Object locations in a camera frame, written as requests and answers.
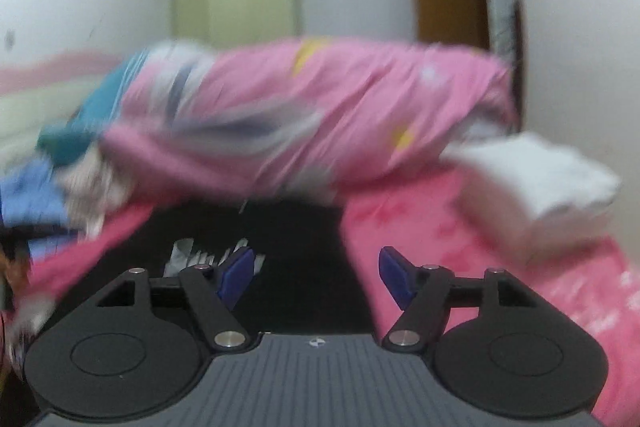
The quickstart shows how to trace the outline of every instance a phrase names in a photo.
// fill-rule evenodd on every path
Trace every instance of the teal cloth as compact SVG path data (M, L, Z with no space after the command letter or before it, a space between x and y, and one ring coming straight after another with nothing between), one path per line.
M147 50L137 53L108 74L73 120L43 128L37 148L49 155L53 165L69 165L80 159L105 127L118 117L120 100L147 57Z

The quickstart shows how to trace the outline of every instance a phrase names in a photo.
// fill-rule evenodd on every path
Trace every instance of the gray ribbed surface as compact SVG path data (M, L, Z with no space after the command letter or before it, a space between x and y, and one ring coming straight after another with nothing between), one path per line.
M267 335L244 355L219 357L182 401L120 427L598 427L587 414L540 424L504 420L443 390L417 358L368 335ZM48 415L38 427L84 424Z

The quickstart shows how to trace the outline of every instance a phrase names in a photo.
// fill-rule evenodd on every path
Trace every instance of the pink blanket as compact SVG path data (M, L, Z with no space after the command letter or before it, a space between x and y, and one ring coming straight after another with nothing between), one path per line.
M392 246L417 266L438 264L460 277L505 267L591 333L606 350L609 378L594 414L609 427L640 425L640 275L610 239L583 255L523 269L498 257L452 202L457 171L404 185L380 185L351 198L342 233L369 296L378 333L400 311L378 274L380 248ZM449 327L475 316L452 312Z
M102 144L146 192L330 199L418 171L479 105L513 119L508 68L471 48L283 41L148 60Z
M145 223L154 205L130 204L108 220L96 238L80 241L64 251L34 263L22 297L43 293L58 300L100 261L110 248L126 240Z

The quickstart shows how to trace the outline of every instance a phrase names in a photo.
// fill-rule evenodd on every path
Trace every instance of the light green cabinet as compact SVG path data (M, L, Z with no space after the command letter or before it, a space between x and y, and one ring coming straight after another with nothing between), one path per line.
M173 0L177 38L232 48L300 35L299 0Z

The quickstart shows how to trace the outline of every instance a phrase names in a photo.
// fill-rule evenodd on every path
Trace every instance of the white towel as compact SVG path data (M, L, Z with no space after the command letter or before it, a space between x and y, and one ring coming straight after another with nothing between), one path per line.
M451 145L443 158L468 168L463 210L521 261L604 235L620 191L609 168L533 133Z
M606 166L531 132L451 146L444 157L490 176L518 198L531 219L569 208L601 212L620 191L620 178Z

